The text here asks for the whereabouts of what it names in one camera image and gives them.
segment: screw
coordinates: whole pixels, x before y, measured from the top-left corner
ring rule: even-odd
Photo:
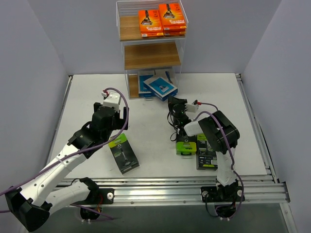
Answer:
[[[107,194],[107,199],[112,200],[113,199],[113,193],[108,193]]]
[[[238,190],[237,194],[238,194],[239,197],[241,197],[242,196],[242,190]]]
[[[202,192],[202,196],[203,196],[203,197],[206,196],[206,197],[208,198],[208,191],[203,191],[203,192]]]

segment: white tabletop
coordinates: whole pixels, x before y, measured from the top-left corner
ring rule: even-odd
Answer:
[[[128,100],[124,74],[73,76],[52,158],[58,154],[75,131],[91,120],[93,103],[103,101],[101,91],[107,87],[119,89]],[[240,175],[266,174],[234,74],[182,74],[178,89],[177,98],[187,99],[188,102],[199,100],[213,103],[237,127],[241,137],[235,152],[235,168]],[[67,178],[216,176],[215,171],[197,170],[195,155],[190,157],[176,155],[175,143],[170,141],[174,129],[167,122],[166,101],[162,102],[156,98],[137,99],[128,100],[128,104],[129,128],[124,132],[140,166],[122,175],[109,147],[105,146],[75,168]],[[203,110],[215,111],[213,107],[205,105],[200,107],[199,112]],[[187,113],[187,115],[194,118],[197,113]]]

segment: wooden shelf board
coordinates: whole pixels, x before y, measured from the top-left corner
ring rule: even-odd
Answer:
[[[181,65],[175,42],[124,46],[124,69]]]
[[[143,38],[140,35],[138,16],[120,17],[120,41],[152,40],[152,39],[170,38],[170,37],[185,38],[184,35]]]
[[[139,98],[138,95],[138,77],[137,74],[128,76],[128,83],[130,85],[130,98]]]

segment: product box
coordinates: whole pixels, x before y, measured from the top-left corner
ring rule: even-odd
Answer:
[[[187,28],[181,7],[178,3],[160,4],[159,12],[164,32]]]
[[[139,162],[125,134],[121,133],[108,145],[122,174],[139,166]]]
[[[139,29],[142,37],[163,36],[163,27],[158,10],[138,11]]]
[[[137,72],[137,77],[138,77],[138,95],[140,97],[145,97],[145,96],[154,96],[151,91],[149,91],[148,88],[144,86],[144,81],[152,78],[155,75],[154,70],[144,70],[144,71],[138,71]]]
[[[178,92],[176,86],[163,77],[155,76],[144,81],[148,88],[160,100],[165,101],[169,96],[175,96]]]
[[[196,136],[183,137],[179,134],[176,136],[176,154],[194,155],[196,153]]]
[[[203,133],[197,135],[197,155],[196,169],[197,170],[216,170],[217,156]]]
[[[164,35],[185,35],[186,31],[183,32],[171,32],[171,31],[164,31]]]

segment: gray wall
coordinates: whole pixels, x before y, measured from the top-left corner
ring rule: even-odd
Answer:
[[[0,190],[44,165],[68,76],[26,0],[0,1]],[[7,209],[0,198],[0,209]],[[17,232],[12,214],[1,232]]]
[[[29,0],[69,74],[122,73],[116,0]],[[242,72],[280,0],[183,0],[183,72]]]
[[[244,73],[300,233],[311,229],[310,9],[310,0],[282,0]]]

